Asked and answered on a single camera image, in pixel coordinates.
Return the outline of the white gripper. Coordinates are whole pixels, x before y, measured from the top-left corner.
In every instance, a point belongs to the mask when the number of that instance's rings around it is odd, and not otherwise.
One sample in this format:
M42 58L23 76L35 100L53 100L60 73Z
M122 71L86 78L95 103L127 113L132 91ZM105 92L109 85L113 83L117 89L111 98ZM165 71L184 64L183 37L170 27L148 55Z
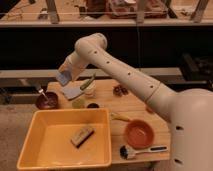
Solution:
M69 71L72 77L71 81L75 81L87 65L87 60L81 58L77 53L71 53L59 67L58 72Z

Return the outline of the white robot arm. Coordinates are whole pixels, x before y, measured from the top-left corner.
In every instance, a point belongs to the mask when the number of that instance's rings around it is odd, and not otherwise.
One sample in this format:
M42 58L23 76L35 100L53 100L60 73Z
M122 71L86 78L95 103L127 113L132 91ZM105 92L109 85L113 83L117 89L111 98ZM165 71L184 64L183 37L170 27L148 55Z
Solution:
M114 58L106 48L107 39L101 33L78 39L56 79L66 85L89 64L102 69L170 123L170 171L213 171L213 92L176 92Z

